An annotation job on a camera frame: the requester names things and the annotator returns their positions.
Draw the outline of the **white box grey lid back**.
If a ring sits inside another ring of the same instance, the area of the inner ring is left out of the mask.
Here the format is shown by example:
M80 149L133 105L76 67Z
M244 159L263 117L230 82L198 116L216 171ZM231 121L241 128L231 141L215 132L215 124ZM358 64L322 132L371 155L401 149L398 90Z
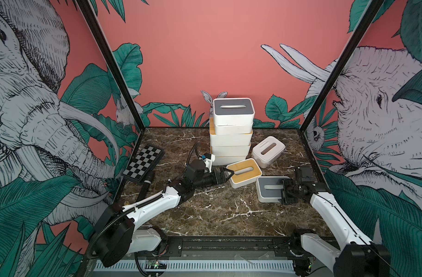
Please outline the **white box grey lid back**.
M218 98L213 100L214 124L218 126L249 125L255 109L250 98Z

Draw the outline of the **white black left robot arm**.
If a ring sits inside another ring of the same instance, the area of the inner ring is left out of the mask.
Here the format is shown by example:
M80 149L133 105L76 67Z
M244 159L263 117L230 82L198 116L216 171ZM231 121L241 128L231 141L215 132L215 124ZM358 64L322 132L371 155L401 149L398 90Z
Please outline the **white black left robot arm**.
M142 225L188 201L196 189L224 184L234 174L225 167L211 169L206 162L196 159L159 193L134 204L110 205L94 227L86 257L99 259L103 266L110 267L131 253L164 255L169 249L168 237L158 227L142 229Z

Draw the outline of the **narrow white box bamboo lid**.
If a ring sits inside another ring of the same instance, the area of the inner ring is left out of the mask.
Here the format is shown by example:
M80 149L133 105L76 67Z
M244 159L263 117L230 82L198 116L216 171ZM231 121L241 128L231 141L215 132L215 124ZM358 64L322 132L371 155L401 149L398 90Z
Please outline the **narrow white box bamboo lid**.
M218 136L224 135L244 135L252 132L253 123L243 125L217 125L214 124L215 134Z

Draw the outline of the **white box bamboo lid corner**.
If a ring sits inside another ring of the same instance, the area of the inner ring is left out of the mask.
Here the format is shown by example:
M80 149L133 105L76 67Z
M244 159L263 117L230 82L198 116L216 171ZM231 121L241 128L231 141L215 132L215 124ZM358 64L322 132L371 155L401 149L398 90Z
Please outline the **white box bamboo lid corner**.
M253 131L244 135L218 136L214 131L214 119L209 120L210 145L215 146L244 146L251 144Z

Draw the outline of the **white box grey lid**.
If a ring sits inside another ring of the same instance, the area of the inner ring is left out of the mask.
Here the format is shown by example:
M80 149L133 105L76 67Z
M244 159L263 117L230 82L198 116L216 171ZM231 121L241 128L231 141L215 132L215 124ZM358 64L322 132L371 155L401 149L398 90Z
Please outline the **white box grey lid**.
M214 124L218 126L249 125L255 109L250 98L218 98L213 100Z
M260 176L256 181L258 200L261 203L281 203L283 180L287 176Z

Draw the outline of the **small white box bamboo lid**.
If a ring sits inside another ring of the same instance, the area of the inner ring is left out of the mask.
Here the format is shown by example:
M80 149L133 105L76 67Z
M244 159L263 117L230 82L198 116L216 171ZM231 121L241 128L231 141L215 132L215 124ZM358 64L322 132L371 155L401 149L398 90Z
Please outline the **small white box bamboo lid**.
M253 158L230 164L226 168L234 172L229 179L230 185L234 189L255 183L262 176L262 171Z

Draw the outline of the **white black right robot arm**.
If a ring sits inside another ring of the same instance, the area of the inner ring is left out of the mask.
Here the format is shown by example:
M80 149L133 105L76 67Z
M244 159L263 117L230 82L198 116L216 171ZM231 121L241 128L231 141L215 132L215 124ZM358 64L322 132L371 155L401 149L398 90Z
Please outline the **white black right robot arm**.
M330 189L319 182L311 167L295 167L294 177L282 180L281 204L308 202L327 224L338 247L334 247L309 229L296 229L288 241L296 257L310 254L336 277L388 277L391 255L383 245L375 244L350 219Z

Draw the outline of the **large white box bamboo lid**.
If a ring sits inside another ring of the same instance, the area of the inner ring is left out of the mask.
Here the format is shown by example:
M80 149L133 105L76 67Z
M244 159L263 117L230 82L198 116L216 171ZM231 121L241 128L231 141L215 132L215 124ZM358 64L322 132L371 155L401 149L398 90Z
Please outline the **large white box bamboo lid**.
M251 144L244 146L215 146L211 147L211 153L217 157L246 157L249 154Z

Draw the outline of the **white box grey lid front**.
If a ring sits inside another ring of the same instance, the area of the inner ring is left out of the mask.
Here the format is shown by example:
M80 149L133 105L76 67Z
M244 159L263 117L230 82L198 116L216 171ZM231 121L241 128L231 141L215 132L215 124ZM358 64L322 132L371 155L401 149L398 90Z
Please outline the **white box grey lid front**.
M260 176L256 181L258 200L261 203L281 203L283 180L287 176Z

